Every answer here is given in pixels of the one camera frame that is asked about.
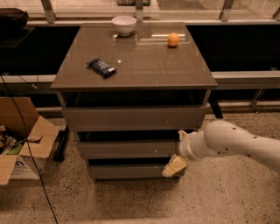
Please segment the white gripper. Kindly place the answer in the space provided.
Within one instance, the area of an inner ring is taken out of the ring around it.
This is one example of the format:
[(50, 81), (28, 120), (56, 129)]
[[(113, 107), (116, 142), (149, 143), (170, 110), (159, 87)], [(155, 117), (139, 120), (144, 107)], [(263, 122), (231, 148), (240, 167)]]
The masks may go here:
[(197, 161), (207, 156), (208, 147), (203, 131), (187, 134), (184, 130), (179, 130), (178, 134), (178, 153), (180, 156), (174, 154), (169, 163), (164, 167), (162, 175), (167, 178), (186, 168), (187, 162), (184, 158)]

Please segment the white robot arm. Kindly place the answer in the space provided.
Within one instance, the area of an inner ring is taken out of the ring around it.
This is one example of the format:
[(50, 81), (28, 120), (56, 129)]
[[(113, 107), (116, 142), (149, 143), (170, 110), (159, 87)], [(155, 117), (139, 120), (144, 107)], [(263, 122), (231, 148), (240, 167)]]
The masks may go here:
[(170, 178), (186, 168), (187, 161), (209, 157), (242, 155), (280, 172), (280, 141), (256, 136), (231, 122), (210, 122), (202, 131), (187, 134), (178, 132), (178, 153), (174, 154), (162, 171)]

